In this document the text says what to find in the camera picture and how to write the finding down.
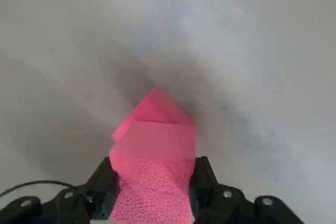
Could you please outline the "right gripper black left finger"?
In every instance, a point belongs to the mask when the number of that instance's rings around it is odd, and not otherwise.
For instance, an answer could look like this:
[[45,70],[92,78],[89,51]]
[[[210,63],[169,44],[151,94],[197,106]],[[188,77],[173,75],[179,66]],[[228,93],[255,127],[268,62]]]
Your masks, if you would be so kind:
[[107,220],[120,192],[119,175],[105,157],[86,183],[78,186],[56,180],[22,183],[1,193],[4,197],[20,188],[51,184],[63,186],[53,199],[42,203],[36,196],[17,198],[1,209],[1,223],[91,223]]

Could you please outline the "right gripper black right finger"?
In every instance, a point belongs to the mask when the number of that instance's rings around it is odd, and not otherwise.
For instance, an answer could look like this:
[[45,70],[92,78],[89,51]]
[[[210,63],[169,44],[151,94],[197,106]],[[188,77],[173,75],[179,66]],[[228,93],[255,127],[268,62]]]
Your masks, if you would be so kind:
[[206,156],[195,159],[189,199],[194,223],[303,224],[277,197],[259,196],[252,202],[241,190],[220,184]]

